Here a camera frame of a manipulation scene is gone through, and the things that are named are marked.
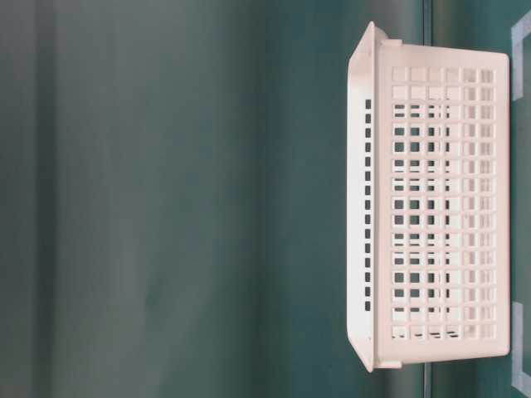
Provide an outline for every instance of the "white plastic basket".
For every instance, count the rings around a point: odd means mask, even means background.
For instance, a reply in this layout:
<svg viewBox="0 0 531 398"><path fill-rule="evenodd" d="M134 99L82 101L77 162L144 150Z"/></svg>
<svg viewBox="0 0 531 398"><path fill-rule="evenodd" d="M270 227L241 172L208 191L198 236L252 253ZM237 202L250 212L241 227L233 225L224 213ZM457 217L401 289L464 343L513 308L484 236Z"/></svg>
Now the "white plastic basket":
<svg viewBox="0 0 531 398"><path fill-rule="evenodd" d="M509 351L509 59L389 40L348 64L347 329L372 371Z"/></svg>

